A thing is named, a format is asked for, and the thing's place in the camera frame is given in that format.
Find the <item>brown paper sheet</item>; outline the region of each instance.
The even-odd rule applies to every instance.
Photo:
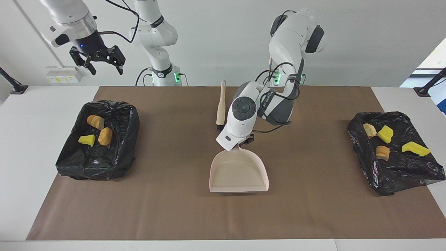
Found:
[[[263,160],[269,191],[235,195],[208,187],[222,151],[218,87],[101,87],[95,100],[107,99],[138,110],[133,168],[111,181],[57,176],[27,240],[446,238],[427,187],[380,197],[363,176],[346,127],[382,112],[370,88],[302,87],[292,124],[245,147]]]

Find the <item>black plastic bag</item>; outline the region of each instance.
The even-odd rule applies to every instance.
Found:
[[[87,124],[90,115],[104,118],[104,127],[113,131],[110,145],[98,143],[100,130]],[[132,167],[138,129],[138,112],[133,105],[109,100],[86,103],[57,159],[59,174],[76,180],[110,180],[124,176]],[[80,136],[90,134],[96,137],[93,147],[78,142]]]
[[[393,129],[392,141],[386,144],[379,137],[369,139],[363,128],[368,123],[379,132],[384,125]],[[423,140],[409,117],[400,112],[358,113],[350,121],[347,131],[353,141],[353,149],[370,186],[382,196],[417,186],[425,186],[445,180],[443,166],[437,163],[432,153],[420,157],[412,152],[401,152],[401,147],[413,141],[424,147]],[[390,148],[388,161],[377,159],[377,146]]]

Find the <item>black stand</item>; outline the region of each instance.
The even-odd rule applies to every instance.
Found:
[[[0,75],[2,75],[4,79],[6,79],[6,81],[8,81],[9,84],[12,86],[12,92],[10,92],[9,94],[23,94],[25,90],[28,88],[28,85],[21,84],[19,81],[13,79],[1,67],[0,67]]]
[[[443,70],[441,70],[435,77],[433,77],[425,86],[414,87],[413,89],[420,97],[430,97],[430,95],[428,94],[429,89],[445,76],[446,76],[446,67]]]

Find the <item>white table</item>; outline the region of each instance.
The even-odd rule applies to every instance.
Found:
[[[98,87],[30,86],[0,106],[0,250],[446,250],[446,239],[295,239],[227,241],[25,241],[57,174],[59,151],[84,103]],[[373,88],[384,111],[411,119],[446,165],[446,117],[412,89]],[[429,186],[446,215],[446,182]]]

